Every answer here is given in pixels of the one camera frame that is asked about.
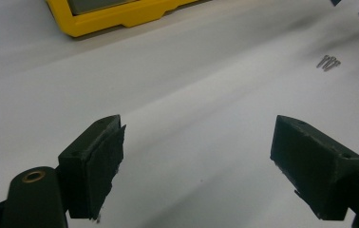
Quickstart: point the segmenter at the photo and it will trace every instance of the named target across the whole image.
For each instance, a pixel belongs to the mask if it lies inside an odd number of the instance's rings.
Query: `yellow device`
[[[123,25],[134,27],[158,20],[169,10],[198,0],[47,0],[66,34],[78,37]]]

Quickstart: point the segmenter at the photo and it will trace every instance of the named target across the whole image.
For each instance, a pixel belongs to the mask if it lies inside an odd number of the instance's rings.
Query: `metal screw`
[[[334,63],[324,69],[325,72],[331,70],[334,67],[339,67],[341,65],[340,61],[334,61]]]
[[[317,68],[320,68],[322,65],[325,64],[331,57],[329,55],[325,55],[324,58],[321,60],[321,62],[316,66]]]
[[[335,58],[335,57],[331,57],[331,58],[328,60],[328,62],[327,62],[324,66],[322,66],[322,68],[323,68],[323,69],[328,68],[328,67],[329,67],[331,64],[333,64],[335,61],[336,61],[336,58]]]

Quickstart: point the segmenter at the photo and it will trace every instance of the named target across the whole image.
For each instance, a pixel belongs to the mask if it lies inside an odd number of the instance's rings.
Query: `white table surface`
[[[214,0],[135,28],[64,35],[42,0],[0,0],[0,201],[121,114],[124,160],[100,224],[350,227],[321,221],[269,159],[276,115],[359,154],[359,1]],[[327,73],[326,55],[341,62]]]

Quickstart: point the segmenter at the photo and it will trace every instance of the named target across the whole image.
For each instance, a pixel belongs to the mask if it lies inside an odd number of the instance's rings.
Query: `screw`
[[[334,61],[334,63],[324,69],[325,72],[331,70],[334,67],[339,67],[341,65],[340,61]]]
[[[331,58],[328,60],[328,62],[327,62],[324,66],[322,66],[322,68],[323,68],[323,69],[328,68],[328,67],[329,67],[331,64],[333,64],[335,61],[336,61],[336,58],[335,58],[335,57],[331,57]]]
[[[329,55],[325,55],[324,58],[321,60],[321,62],[316,66],[317,68],[320,68],[322,65],[325,64],[331,57]]]

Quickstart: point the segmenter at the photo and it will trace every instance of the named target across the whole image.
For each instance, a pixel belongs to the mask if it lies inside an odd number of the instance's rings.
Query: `yellow multimeter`
[[[123,25],[134,27],[160,19],[167,11],[198,0],[47,0],[66,34],[78,37]]]

